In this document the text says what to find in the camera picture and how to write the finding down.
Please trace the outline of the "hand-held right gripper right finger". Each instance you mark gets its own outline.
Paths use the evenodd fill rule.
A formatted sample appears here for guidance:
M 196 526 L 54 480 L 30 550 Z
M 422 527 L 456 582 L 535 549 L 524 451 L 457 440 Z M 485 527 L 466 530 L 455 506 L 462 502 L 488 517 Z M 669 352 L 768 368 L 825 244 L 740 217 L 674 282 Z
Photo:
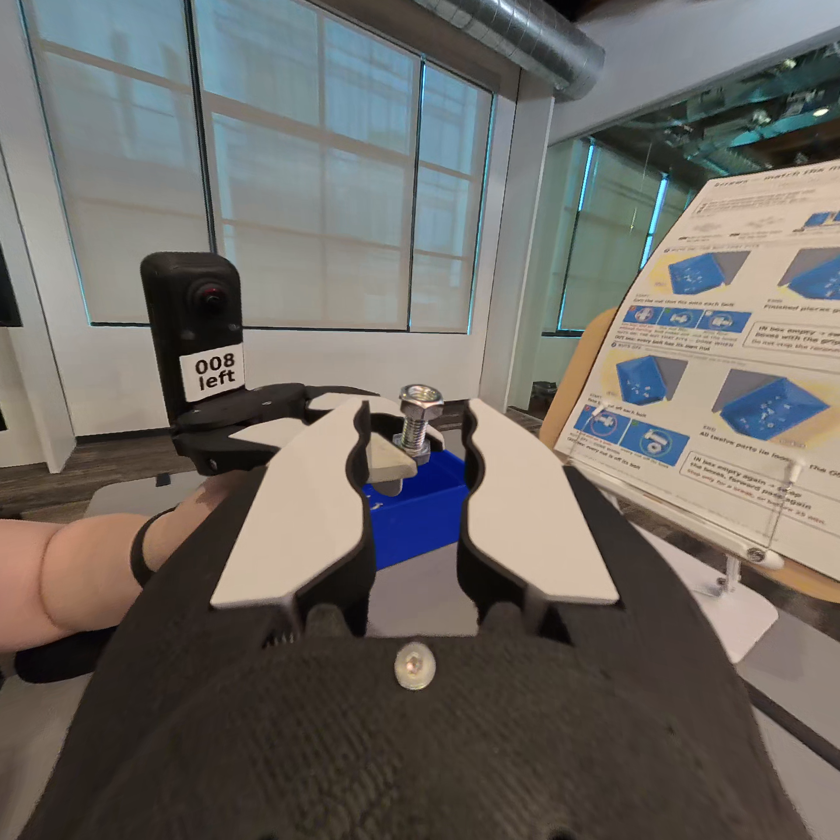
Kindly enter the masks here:
M 467 494 L 456 574 L 482 625 L 499 604 L 540 629 L 551 607 L 615 606 L 620 595 L 563 464 L 478 398 L 461 429 Z

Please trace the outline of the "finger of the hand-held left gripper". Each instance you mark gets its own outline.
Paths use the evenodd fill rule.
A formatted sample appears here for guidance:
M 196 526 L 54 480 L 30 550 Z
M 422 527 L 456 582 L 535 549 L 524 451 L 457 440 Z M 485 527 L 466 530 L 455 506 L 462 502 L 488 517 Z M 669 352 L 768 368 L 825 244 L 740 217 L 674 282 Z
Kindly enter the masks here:
M 233 440 L 276 449 L 288 445 L 307 427 L 302 420 L 272 420 L 232 433 Z M 417 464 L 383 436 L 372 433 L 366 448 L 369 483 L 383 496 L 396 497 L 403 490 L 403 481 L 417 475 Z
M 340 408 L 347 401 L 362 400 L 370 404 L 370 437 L 379 434 L 391 442 L 394 436 L 400 436 L 403 430 L 403 415 L 397 402 L 377 394 L 345 393 L 340 391 L 326 391 L 308 400 L 304 409 L 303 421 L 306 429 L 321 424 L 322 419 L 332 411 Z

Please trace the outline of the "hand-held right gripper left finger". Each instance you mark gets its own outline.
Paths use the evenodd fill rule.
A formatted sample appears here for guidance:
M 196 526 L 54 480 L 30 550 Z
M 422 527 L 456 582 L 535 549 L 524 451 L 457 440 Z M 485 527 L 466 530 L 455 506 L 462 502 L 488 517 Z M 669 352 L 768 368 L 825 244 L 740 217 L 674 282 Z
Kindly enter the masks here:
M 321 604 L 353 634 L 368 622 L 376 561 L 366 455 L 368 397 L 349 397 L 310 425 L 282 417 L 234 438 L 276 448 L 266 465 L 210 606 L 278 606 L 302 626 Z

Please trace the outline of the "large silver hex bolt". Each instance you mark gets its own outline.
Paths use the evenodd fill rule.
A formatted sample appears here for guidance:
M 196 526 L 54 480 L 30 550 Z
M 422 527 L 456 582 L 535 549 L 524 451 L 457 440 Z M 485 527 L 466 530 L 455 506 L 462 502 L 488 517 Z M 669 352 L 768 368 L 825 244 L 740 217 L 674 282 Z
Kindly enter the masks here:
M 402 430 L 392 436 L 392 443 L 417 466 L 426 464 L 431 455 L 431 444 L 427 439 L 428 421 L 423 419 L 403 418 Z

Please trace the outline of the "blue plastic bin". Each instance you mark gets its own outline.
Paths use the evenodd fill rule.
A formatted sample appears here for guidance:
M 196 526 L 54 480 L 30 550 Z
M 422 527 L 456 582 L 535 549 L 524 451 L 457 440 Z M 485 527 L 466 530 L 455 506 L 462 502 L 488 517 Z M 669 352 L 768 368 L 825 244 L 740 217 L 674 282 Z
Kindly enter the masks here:
M 465 463 L 448 451 L 434 452 L 403 481 L 398 496 L 383 496 L 370 484 L 364 494 L 384 502 L 371 513 L 376 569 L 383 571 L 457 542 L 468 495 Z

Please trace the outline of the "person's left forearm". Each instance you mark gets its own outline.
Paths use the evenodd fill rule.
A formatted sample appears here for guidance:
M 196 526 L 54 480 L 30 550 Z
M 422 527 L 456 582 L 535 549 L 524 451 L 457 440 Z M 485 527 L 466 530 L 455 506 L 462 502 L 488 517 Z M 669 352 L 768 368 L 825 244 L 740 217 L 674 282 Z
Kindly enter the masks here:
M 119 624 L 141 592 L 130 550 L 147 518 L 1 520 L 1 651 Z

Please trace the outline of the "person's left hand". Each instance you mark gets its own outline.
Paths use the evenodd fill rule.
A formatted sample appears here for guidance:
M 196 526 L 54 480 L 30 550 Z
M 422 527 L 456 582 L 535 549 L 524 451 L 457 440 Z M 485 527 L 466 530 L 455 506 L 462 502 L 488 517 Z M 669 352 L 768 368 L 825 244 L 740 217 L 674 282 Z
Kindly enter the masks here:
M 208 477 L 191 496 L 158 517 L 143 537 L 143 561 L 156 572 L 183 542 L 249 477 L 243 470 Z

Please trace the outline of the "rounded wooden backing board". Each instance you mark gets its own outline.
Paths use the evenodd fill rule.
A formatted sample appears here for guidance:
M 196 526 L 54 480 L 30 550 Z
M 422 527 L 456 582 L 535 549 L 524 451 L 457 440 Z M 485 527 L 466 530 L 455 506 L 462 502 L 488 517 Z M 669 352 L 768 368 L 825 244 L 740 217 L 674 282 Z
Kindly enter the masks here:
M 572 411 L 583 392 L 618 308 L 608 309 L 587 326 L 559 383 L 558 391 L 542 421 L 539 440 L 551 449 L 563 432 Z M 839 583 L 800 563 L 786 560 L 779 570 L 748 561 L 748 565 L 779 585 L 818 601 L 839 603 Z

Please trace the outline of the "large multi-pane window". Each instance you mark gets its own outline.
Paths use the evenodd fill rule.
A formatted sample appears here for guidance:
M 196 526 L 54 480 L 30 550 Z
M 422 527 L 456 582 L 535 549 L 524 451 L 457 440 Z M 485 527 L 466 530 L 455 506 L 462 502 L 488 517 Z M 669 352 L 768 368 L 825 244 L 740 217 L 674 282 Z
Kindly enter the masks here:
M 309 2 L 21 2 L 91 326 L 213 251 L 245 326 L 467 333 L 493 94 Z

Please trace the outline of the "laminated instruction sheet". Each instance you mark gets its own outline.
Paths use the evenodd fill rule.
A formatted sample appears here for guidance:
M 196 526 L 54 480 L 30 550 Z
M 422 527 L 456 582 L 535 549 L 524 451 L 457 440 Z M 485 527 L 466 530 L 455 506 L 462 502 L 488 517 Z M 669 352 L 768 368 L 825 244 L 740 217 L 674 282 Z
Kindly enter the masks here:
M 717 178 L 623 299 L 554 450 L 838 581 L 839 163 Z

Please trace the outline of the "small glass window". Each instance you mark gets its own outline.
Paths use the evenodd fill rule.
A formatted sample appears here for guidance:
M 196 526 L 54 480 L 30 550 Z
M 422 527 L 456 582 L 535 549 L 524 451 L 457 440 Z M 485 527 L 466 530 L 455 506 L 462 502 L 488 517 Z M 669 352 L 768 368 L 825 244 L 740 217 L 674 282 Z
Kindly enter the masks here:
M 576 338 L 620 303 L 696 190 L 591 138 L 549 147 L 546 163 L 541 334 Z

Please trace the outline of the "large black wall display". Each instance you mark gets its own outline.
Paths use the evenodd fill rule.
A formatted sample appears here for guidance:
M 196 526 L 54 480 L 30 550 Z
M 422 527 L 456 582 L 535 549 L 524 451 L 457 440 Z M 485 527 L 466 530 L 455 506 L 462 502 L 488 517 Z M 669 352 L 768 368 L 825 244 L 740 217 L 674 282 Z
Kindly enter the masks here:
M 7 329 L 21 328 L 23 321 L 20 316 L 3 247 L 1 247 L 0 252 L 0 281 L 1 327 Z

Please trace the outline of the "silver ceiling air duct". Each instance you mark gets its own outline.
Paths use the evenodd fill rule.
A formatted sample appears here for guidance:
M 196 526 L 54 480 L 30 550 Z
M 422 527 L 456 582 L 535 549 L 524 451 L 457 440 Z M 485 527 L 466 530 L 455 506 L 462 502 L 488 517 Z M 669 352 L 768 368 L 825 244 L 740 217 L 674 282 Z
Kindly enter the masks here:
M 599 80 L 604 48 L 543 1 L 418 1 L 418 6 L 577 101 Z

